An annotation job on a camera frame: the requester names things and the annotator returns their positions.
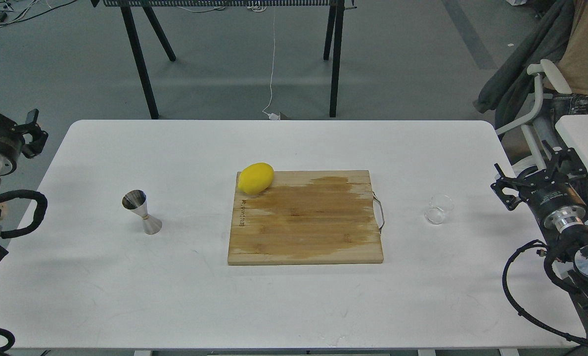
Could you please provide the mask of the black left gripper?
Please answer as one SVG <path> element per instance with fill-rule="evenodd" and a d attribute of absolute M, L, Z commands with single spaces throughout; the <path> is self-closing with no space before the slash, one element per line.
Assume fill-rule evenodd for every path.
<path fill-rule="evenodd" d="M 28 159 L 35 158 L 42 153 L 49 135 L 39 126 L 38 116 L 38 109 L 29 111 L 26 122 L 15 126 L 16 133 L 10 131 L 6 126 L 0 126 L 0 176 L 9 175 L 16 170 L 21 153 Z M 23 136 L 27 134 L 32 139 L 25 143 Z"/>

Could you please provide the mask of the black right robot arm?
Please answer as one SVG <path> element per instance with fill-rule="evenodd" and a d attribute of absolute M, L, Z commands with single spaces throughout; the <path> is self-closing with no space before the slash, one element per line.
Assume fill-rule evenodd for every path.
<path fill-rule="evenodd" d="M 579 182 L 588 182 L 588 172 L 573 148 L 553 149 L 544 169 L 507 177 L 495 164 L 497 179 L 491 189 L 509 211 L 525 203 L 538 224 L 543 240 L 520 246 L 507 260 L 501 284 L 509 304 L 520 317 L 550 333 L 588 348 L 588 338 L 565 333 L 538 320 L 513 297 L 508 286 L 511 264 L 527 250 L 535 249 L 544 259 L 549 280 L 569 293 L 588 320 L 588 218 L 586 201 L 576 191 Z"/>

